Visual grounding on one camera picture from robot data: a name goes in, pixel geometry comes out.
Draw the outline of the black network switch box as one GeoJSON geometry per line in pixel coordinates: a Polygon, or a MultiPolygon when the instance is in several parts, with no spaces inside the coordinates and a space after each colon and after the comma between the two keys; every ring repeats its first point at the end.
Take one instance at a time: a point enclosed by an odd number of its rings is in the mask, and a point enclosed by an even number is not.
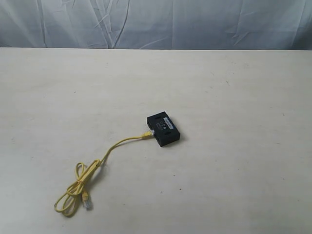
{"type": "Polygon", "coordinates": [[[166,112],[149,116],[146,120],[160,147],[180,140],[180,132],[166,112]]]}

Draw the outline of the white backdrop cloth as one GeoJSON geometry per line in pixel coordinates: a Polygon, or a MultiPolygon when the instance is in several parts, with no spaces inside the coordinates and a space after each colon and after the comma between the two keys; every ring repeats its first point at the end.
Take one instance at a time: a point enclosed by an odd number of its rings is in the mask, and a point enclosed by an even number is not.
{"type": "Polygon", "coordinates": [[[310,50],[309,0],[3,0],[1,47],[310,50]]]}

